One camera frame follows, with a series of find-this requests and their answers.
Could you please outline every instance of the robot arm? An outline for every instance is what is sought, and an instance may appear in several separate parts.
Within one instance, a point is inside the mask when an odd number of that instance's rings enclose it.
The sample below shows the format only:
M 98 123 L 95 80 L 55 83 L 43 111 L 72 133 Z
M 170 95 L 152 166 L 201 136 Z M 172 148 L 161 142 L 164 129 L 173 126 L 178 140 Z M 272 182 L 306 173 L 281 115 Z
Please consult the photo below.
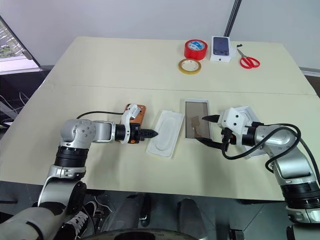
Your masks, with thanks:
M 1 239 L 51 240 L 67 216 L 81 210 L 87 186 L 81 178 L 86 173 L 86 160 L 91 143 L 139 143 L 157 133 L 130 123 L 140 112 L 130 104 L 121 117 L 121 124 L 87 119 L 67 120 L 61 129 L 61 142 L 55 162 L 38 200 L 38 207 L 27 208 L 0 224 Z
M 290 124 L 264 125 L 261 122 L 245 122 L 242 114 L 234 108 L 225 110 L 221 115 L 206 116 L 203 119 L 217 123 L 222 128 L 222 143 L 206 138 L 198 140 L 207 146 L 221 149 L 227 159 L 235 160 L 250 153 L 249 150 L 238 156 L 227 156 L 229 144 L 253 147 L 251 152 L 260 148 L 268 154 L 270 160 L 266 167 L 274 173 L 287 203 L 288 217 L 295 223 L 288 229 L 288 239 L 294 239 L 289 238 L 291 236 L 295 236 L 297 240 L 313 239 L 315 236 L 317 238 L 314 239 L 318 239 L 320 189 L 308 159 L 297 148 L 299 141 L 305 145 L 300 139 L 300 130 Z M 297 133 L 286 126 L 295 127 Z

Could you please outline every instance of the red scissors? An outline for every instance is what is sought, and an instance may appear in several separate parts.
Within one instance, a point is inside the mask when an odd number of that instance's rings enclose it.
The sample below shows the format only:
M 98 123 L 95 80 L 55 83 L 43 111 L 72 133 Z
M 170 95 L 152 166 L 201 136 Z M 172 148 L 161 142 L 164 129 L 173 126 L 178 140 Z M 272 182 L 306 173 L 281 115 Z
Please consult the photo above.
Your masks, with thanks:
M 237 49 L 238 52 L 241 55 L 241 59 L 240 59 L 240 65 L 241 67 L 245 68 L 245 69 L 252 69 L 252 68 L 257 68 L 260 66 L 260 62 L 251 57 L 251 56 L 246 56 L 242 53 L 242 51 L 240 51 L 239 49 Z

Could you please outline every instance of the scissors handle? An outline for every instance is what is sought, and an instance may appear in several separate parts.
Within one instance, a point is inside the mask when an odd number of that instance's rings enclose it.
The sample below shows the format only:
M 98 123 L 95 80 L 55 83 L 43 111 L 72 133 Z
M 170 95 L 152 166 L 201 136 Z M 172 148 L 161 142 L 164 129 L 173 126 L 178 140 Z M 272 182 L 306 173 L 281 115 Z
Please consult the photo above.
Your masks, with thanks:
M 252 69 L 259 67 L 260 62 L 251 56 L 247 56 L 240 59 L 240 65 L 245 69 Z

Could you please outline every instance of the white wall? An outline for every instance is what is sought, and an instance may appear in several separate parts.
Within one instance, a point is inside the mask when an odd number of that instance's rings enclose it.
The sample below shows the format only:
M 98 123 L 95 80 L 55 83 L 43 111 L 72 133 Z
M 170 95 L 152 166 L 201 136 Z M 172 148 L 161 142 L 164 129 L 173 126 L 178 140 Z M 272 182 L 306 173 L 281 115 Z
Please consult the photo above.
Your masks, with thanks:
M 283 43 L 300 67 L 320 70 L 320 0 L 243 0 L 230 37 Z
M 222 36 L 233 3 L 234 0 L 0 0 L 0 15 L 41 65 L 54 65 L 77 36 L 175 40 Z

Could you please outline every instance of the red tape roll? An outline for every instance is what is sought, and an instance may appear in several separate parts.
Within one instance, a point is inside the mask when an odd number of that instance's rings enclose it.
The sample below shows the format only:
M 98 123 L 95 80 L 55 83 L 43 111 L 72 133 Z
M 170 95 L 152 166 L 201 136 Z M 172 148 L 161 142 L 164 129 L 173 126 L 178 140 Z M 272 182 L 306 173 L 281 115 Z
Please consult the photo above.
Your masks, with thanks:
M 187 59 L 202 60 L 206 56 L 208 45 L 198 39 L 192 39 L 184 45 L 184 56 Z

